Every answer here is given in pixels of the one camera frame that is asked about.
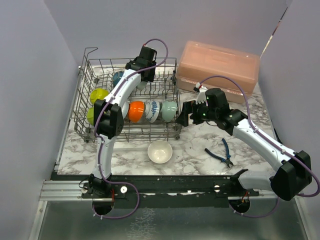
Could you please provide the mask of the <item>beige patterned bowl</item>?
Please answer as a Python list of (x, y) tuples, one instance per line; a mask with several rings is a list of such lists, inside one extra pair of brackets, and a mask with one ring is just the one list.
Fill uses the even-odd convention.
[(171, 159), (173, 149), (167, 141), (156, 140), (148, 146), (147, 155), (152, 162), (164, 164)]

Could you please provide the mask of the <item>yellow-green bowl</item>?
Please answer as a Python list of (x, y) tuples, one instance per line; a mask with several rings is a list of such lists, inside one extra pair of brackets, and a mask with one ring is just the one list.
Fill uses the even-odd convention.
[(94, 105), (96, 100), (103, 100), (108, 94), (108, 90), (103, 88), (96, 88), (90, 93), (89, 100), (91, 104)]

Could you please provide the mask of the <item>white round bowl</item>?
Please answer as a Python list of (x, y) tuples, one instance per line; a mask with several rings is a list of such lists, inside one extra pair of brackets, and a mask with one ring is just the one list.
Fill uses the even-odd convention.
[(140, 123), (145, 113), (145, 103), (143, 101), (132, 101), (129, 104), (128, 119), (132, 123)]

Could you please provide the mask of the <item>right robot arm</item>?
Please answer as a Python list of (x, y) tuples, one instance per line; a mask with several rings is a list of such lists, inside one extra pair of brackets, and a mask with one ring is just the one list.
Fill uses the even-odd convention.
[(289, 201), (312, 182), (311, 158), (305, 151), (295, 152), (259, 131), (246, 114), (230, 109), (225, 93), (220, 88), (205, 92), (204, 102), (185, 101), (176, 123), (187, 127), (189, 120), (198, 125), (213, 121), (229, 135), (243, 141), (272, 167), (272, 171), (241, 170), (230, 182), (229, 189), (240, 196), (250, 189), (274, 192)]

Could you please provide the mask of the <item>blue floral bowl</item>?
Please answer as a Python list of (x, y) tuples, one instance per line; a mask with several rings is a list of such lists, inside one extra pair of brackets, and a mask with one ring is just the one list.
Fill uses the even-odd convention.
[(145, 119), (149, 123), (154, 123), (160, 113), (161, 105), (159, 101), (148, 100), (145, 102)]

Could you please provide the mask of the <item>celadon green bowl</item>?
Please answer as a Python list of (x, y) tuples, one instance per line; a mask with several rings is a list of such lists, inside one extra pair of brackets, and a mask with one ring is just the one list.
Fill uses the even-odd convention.
[(175, 101), (164, 101), (162, 102), (161, 116), (165, 122), (170, 122), (174, 119), (178, 105)]

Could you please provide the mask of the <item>dark brown bowl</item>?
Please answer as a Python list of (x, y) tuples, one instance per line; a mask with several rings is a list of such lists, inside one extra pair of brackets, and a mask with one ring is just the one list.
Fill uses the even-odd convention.
[(116, 71), (113, 76), (112, 76), (112, 84), (115, 87), (119, 81), (121, 80), (121, 78), (123, 77), (124, 71), (120, 70), (120, 71)]

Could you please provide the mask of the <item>grey bowl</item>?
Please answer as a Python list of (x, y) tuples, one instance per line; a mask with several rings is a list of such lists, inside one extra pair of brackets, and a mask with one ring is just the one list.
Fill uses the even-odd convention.
[(123, 106), (121, 107), (121, 112), (122, 112), (123, 118), (125, 118), (127, 116), (129, 108), (130, 108), (130, 103), (128, 101), (125, 101)]

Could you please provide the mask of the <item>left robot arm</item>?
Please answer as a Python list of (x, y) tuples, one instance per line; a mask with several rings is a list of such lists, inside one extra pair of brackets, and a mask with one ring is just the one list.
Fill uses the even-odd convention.
[(155, 75), (157, 51), (142, 46), (139, 55), (125, 65), (122, 77), (103, 100), (96, 100), (93, 107), (94, 134), (97, 137), (95, 167), (88, 183), (97, 196), (106, 197), (111, 183), (105, 180), (111, 176), (111, 160), (117, 136), (123, 130), (128, 109), (124, 107), (132, 91), (141, 82), (152, 82)]

